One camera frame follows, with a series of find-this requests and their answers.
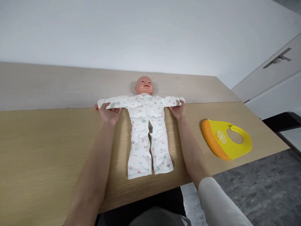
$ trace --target white baby onesie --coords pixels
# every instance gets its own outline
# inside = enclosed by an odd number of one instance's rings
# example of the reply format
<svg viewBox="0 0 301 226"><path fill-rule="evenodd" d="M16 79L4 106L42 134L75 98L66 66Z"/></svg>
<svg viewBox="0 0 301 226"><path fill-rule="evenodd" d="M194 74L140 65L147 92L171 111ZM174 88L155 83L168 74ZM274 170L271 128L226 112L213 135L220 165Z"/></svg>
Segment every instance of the white baby onesie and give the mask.
<svg viewBox="0 0 301 226"><path fill-rule="evenodd" d="M151 155L155 174L173 171L172 160L168 151L168 140L164 121L164 107L180 106L183 97L160 97L148 94L118 96L100 99L98 107L110 102L107 109L126 108L132 123L132 146L128 161L128 179L152 174ZM153 131L148 138L148 123Z"/></svg>

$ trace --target wooden table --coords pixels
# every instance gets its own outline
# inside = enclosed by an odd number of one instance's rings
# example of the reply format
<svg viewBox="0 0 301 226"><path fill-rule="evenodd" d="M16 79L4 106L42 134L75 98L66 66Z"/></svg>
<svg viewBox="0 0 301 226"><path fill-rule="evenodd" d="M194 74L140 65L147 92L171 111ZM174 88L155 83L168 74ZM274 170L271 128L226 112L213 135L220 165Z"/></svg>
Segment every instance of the wooden table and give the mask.
<svg viewBox="0 0 301 226"><path fill-rule="evenodd" d="M288 149L242 102L187 104L187 118L212 174ZM176 120L165 108L174 171L127 179L129 114L115 129L104 212L191 182L185 172ZM227 121L253 140L250 153L218 158L201 133L203 119ZM0 111L0 225L62 225L75 182L93 145L100 117L92 108Z"/></svg>

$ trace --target onesie collar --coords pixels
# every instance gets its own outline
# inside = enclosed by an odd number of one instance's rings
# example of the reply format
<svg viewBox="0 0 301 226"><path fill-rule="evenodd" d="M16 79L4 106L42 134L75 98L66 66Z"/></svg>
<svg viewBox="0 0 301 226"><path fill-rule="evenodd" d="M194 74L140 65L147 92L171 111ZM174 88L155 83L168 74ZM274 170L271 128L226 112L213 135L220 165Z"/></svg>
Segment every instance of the onesie collar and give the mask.
<svg viewBox="0 0 301 226"><path fill-rule="evenodd" d="M146 94L146 93L142 93L140 94L141 96L150 96L149 94Z"/></svg>

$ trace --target cabinet door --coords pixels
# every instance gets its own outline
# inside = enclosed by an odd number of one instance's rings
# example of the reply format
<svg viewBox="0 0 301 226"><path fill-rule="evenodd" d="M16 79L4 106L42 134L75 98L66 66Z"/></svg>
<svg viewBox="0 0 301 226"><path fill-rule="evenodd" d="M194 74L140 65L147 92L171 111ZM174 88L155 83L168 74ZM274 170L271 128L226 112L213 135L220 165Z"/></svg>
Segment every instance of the cabinet door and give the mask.
<svg viewBox="0 0 301 226"><path fill-rule="evenodd" d="M237 84L232 91L247 102L301 70L301 34Z"/></svg>

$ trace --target bald doll head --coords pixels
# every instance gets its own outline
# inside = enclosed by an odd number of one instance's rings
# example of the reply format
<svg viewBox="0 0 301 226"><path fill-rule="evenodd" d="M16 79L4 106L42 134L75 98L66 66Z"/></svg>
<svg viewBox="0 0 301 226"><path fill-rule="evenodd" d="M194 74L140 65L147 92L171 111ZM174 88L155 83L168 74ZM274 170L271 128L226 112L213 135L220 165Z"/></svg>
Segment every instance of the bald doll head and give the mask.
<svg viewBox="0 0 301 226"><path fill-rule="evenodd" d="M137 94L147 93L152 95L154 93L153 81L147 76L142 76L137 80L135 90Z"/></svg>

